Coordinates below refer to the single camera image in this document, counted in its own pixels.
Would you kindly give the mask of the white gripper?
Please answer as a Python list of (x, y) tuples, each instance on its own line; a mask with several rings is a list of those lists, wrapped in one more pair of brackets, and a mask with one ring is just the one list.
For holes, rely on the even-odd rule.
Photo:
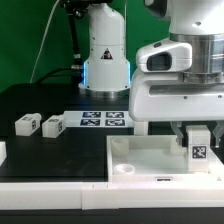
[[(140, 48), (136, 64), (129, 98), (134, 121), (170, 121), (182, 146), (181, 121), (224, 120), (223, 39), (164, 39)], [(223, 134), (224, 121), (218, 121), (216, 148)]]

